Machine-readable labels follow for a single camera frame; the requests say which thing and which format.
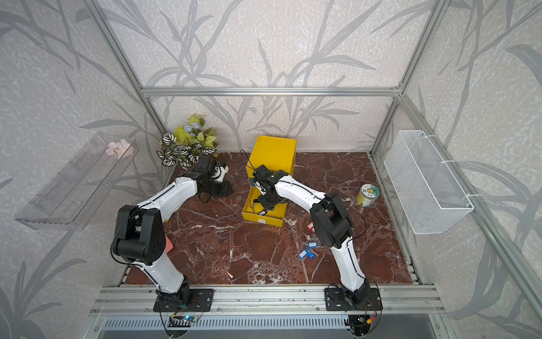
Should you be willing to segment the yellow drawer cabinet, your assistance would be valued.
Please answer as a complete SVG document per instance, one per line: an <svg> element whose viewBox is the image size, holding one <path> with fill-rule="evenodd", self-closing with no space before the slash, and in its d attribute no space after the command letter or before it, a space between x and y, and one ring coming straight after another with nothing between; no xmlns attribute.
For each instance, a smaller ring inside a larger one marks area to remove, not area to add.
<svg viewBox="0 0 542 339"><path fill-rule="evenodd" d="M255 168L265 165L271 172L283 170L294 175L296 160L296 140L273 136L259 136L246 164L249 184L255 187L253 173Z"/></svg>

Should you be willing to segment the yellow bottom drawer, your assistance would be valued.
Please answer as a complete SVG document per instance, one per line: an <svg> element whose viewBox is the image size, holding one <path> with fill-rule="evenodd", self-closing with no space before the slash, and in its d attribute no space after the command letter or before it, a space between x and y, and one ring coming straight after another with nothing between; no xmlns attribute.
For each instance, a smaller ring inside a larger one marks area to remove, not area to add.
<svg viewBox="0 0 542 339"><path fill-rule="evenodd" d="M273 210L265 210L264 207L255 200L261 193L255 187L251 187L248 198L242 210L244 220L264 225L282 227L287 203L280 203Z"/></svg>

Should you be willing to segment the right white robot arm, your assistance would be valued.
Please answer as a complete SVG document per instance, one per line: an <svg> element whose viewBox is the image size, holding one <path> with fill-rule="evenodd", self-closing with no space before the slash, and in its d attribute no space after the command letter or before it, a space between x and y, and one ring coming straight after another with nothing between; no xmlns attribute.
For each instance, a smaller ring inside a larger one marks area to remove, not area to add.
<svg viewBox="0 0 542 339"><path fill-rule="evenodd" d="M261 193L257 202L264 211L288 200L310 214L318 240L333 253L345 299L351 307L361 304L370 285L354 250L352 219L338 194L316 191L285 171L271 172L264 165L254 169L253 180Z"/></svg>

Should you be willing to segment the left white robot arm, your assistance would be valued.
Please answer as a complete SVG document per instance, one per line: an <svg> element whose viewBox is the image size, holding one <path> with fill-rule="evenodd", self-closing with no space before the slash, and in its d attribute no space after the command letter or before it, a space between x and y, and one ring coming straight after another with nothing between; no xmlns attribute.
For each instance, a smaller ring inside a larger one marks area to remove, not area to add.
<svg viewBox="0 0 542 339"><path fill-rule="evenodd" d="M158 295L182 304L191 291L185 276L166 252L165 223L194 196L227 197L233 193L225 179L228 166L213 156L201 156L195 169L177 177L155 196L119 209L111 255L140 268L157 287Z"/></svg>

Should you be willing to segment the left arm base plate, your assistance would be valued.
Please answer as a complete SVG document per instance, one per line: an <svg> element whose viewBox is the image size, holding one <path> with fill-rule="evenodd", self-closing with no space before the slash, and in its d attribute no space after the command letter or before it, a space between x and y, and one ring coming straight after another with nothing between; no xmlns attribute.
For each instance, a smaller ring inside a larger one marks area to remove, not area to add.
<svg viewBox="0 0 542 339"><path fill-rule="evenodd" d="M214 292L214 289L190 289L189 292L181 291L176 294L158 291L153 311L157 313L210 312Z"/></svg>

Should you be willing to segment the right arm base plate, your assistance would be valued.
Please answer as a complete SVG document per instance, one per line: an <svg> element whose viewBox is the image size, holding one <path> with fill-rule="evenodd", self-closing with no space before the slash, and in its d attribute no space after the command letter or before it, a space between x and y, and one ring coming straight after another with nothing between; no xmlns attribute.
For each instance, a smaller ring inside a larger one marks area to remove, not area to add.
<svg viewBox="0 0 542 339"><path fill-rule="evenodd" d="M361 288L361 293L353 293L348 289L329 285L324 289L325 307L327 311L364 311L380 312L383 310L381 294L378 288Z"/></svg>

